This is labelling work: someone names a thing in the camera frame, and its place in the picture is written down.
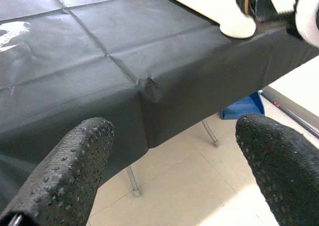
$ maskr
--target black table cover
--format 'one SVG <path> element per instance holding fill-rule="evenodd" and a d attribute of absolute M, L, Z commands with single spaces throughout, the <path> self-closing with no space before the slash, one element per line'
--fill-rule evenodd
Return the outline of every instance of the black table cover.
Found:
<path fill-rule="evenodd" d="M 82 120 L 115 126 L 104 181 L 318 55 L 284 28 L 249 39 L 172 0 L 0 0 L 29 34 L 0 53 L 0 210 Z"/>

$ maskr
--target blue plastic container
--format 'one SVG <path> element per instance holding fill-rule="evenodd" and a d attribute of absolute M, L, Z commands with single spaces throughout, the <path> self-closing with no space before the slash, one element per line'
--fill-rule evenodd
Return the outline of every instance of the blue plastic container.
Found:
<path fill-rule="evenodd" d="M 265 114 L 265 108 L 258 92 L 221 110 L 223 120 L 236 120 L 245 114 Z"/>

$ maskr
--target black plastic sheet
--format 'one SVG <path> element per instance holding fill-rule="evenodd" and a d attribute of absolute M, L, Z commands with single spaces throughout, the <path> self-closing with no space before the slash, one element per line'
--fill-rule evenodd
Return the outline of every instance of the black plastic sheet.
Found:
<path fill-rule="evenodd" d="M 0 24 L 31 26 L 0 52 L 0 210 L 84 119 L 115 126 L 106 181 L 149 148 L 318 55 L 283 28 L 226 37 L 172 0 L 0 2 Z"/>

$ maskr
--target metal table leg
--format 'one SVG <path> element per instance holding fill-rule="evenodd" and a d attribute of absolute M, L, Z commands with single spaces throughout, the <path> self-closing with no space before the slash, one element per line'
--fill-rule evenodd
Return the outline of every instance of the metal table leg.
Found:
<path fill-rule="evenodd" d="M 216 138 L 214 133 L 211 131 L 207 121 L 206 120 L 202 120 L 201 122 L 202 122 L 203 126 L 205 127 L 205 130 L 209 134 L 210 138 L 212 139 L 212 141 L 214 143 L 214 146 L 216 146 L 216 147 L 220 146 L 220 143 L 219 143 L 218 139 Z"/>
<path fill-rule="evenodd" d="M 128 166 L 126 168 L 126 171 L 128 172 L 128 175 L 129 175 L 129 178 L 130 178 L 130 181 L 131 181 L 131 185 L 132 185 L 132 188 L 133 188 L 133 194 L 134 194 L 135 197 L 139 197 L 141 195 L 141 192 L 139 190 L 138 184 L 136 183 L 132 167 Z"/>

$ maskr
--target black tablecloth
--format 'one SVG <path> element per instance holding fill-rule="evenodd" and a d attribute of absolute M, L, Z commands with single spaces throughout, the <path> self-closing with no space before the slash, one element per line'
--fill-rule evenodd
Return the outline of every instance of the black tablecloth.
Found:
<path fill-rule="evenodd" d="M 0 53 L 0 210 L 84 119 L 115 125 L 107 180 L 318 55 L 283 28 L 228 38 L 172 0 L 0 2 L 0 24 L 31 25 Z"/>

